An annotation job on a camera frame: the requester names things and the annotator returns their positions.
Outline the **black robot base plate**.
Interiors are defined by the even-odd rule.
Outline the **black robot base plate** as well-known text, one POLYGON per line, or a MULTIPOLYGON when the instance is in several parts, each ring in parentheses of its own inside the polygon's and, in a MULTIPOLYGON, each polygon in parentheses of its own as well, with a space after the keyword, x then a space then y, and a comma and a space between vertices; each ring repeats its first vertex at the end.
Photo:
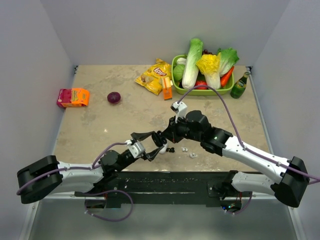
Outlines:
POLYGON ((111 181, 100 180, 93 189, 76 191, 77 197, 103 197, 106 206, 119 208, 122 204, 205 205, 220 207, 221 203, 249 192, 233 190, 227 182, 229 172, 157 172, 123 171, 111 181))

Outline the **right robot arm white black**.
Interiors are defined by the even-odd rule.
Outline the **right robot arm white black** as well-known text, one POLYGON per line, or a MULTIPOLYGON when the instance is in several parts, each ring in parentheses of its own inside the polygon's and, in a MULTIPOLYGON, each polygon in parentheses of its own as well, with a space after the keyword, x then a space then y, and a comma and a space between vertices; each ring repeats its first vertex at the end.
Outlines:
POLYGON ((183 139, 199 142, 207 152, 239 161, 259 172, 232 171, 222 185, 223 192, 230 197, 238 192, 264 193, 297 208, 310 182, 301 158, 286 159, 246 145, 232 133, 212 126, 199 110, 184 118, 171 117, 161 135, 172 143, 183 139))

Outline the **black earbud charging case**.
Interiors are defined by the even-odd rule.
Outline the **black earbud charging case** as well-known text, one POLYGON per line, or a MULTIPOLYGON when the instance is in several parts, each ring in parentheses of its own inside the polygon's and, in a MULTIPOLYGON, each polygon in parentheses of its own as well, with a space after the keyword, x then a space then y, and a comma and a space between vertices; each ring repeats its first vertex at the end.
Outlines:
POLYGON ((153 132, 151 138, 157 147, 165 146, 168 143, 167 139, 162 136, 162 132, 160 130, 153 132))

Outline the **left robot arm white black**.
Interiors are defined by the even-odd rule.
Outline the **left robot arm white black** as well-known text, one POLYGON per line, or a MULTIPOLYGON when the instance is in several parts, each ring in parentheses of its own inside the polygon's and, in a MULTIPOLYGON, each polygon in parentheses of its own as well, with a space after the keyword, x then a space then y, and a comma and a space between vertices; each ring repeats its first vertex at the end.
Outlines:
POLYGON ((166 152, 168 142, 160 132, 132 133, 131 139, 123 142, 126 150, 114 151, 108 146, 92 164, 71 164, 48 155, 17 172, 22 204, 31 204, 48 195, 80 192, 87 196, 99 196, 105 185, 118 173, 138 159, 153 161, 158 154, 166 152))

